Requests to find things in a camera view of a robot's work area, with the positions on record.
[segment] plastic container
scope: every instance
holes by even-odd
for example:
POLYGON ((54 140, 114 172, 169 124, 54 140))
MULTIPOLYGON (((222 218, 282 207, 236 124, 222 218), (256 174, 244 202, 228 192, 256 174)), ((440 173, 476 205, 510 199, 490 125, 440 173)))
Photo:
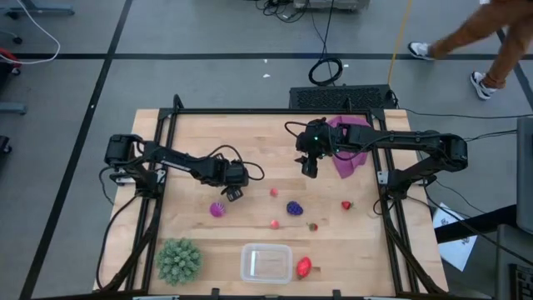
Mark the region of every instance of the plastic container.
POLYGON ((291 248, 275 244, 244 245, 241 279, 253 283, 289 283, 292 279, 291 248))

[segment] white sneaker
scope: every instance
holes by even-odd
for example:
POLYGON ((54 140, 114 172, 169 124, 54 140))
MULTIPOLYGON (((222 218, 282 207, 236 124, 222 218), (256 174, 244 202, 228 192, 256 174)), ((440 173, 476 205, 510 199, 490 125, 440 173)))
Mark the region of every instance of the white sneaker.
POLYGON ((489 100, 492 94, 497 91, 497 88, 486 87, 481 80, 485 78, 485 74, 482 72, 473 72, 470 76, 470 82, 474 86, 477 92, 477 97, 481 100, 489 100))
POLYGON ((430 56, 430 44, 426 42, 410 42, 407 45, 407 49, 409 49, 409 52, 414 58, 424 60, 435 60, 433 57, 430 56))

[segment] pink cloth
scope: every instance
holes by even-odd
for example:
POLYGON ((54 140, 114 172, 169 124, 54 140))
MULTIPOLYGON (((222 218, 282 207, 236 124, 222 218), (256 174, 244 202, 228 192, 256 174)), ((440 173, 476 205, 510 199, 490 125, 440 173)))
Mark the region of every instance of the pink cloth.
MULTIPOLYGON (((345 123, 345 124, 356 124, 356 125, 363 125, 368 126, 370 125, 365 121, 357 117, 348 117, 348 116, 338 116, 334 117, 333 119, 329 120, 327 122, 334 128, 339 123, 345 123)), ((353 156, 353 153, 349 152, 339 152, 337 153, 338 156, 341 158, 351 158, 353 156)), ((347 178, 350 175, 352 175, 355 171, 357 166, 361 166, 365 164, 366 162, 366 152, 363 152, 361 154, 357 154, 353 159, 349 161, 343 161, 337 157, 333 157, 333 163, 335 163, 335 168, 339 172, 339 175, 341 175, 341 178, 347 178)))

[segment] white cable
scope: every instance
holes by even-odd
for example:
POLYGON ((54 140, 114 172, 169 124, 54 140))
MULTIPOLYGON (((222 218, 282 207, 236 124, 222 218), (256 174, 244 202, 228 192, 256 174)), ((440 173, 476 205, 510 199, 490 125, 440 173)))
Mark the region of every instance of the white cable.
POLYGON ((48 58, 48 59, 43 59, 43 60, 40 60, 40 61, 35 61, 35 62, 20 62, 20 61, 14 61, 12 59, 9 59, 7 57, 4 57, 2 54, 0 54, 0 58, 3 58, 5 60, 7 60, 8 62, 10 63, 20 63, 22 65, 26 65, 26 64, 38 64, 38 63, 48 63, 48 62, 51 62, 52 60, 56 59, 57 55, 59 54, 59 51, 61 50, 61 43, 59 43, 59 41, 52 36, 52 34, 48 33, 48 31, 44 30, 39 24, 37 24, 37 22, 35 22, 35 20, 33 20, 33 17, 30 15, 30 13, 27 11, 26 7, 24 6, 24 4, 22 4, 22 2, 20 2, 20 0, 17 0, 18 4, 20 4, 20 6, 22 7, 22 9, 24 10, 24 12, 27 14, 27 17, 30 18, 30 20, 32 20, 33 24, 35 24, 35 26, 37 26, 39 29, 41 29, 44 33, 46 33, 46 35, 48 35, 54 42, 56 42, 57 44, 57 51, 56 53, 48 58))

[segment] person's leg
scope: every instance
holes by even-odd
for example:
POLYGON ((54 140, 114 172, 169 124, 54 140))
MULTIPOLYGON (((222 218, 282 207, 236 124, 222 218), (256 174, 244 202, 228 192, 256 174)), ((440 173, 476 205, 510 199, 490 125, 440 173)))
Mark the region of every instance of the person's leg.
POLYGON ((443 58, 454 49, 487 38, 496 30, 512 24, 533 13, 533 3, 526 0, 492 1, 474 12, 462 25, 447 37, 429 47, 429 56, 443 58))
POLYGON ((500 47, 498 57, 481 82, 488 88, 504 88, 507 75, 526 54, 532 38, 533 16, 512 23, 509 26, 506 40, 500 47))

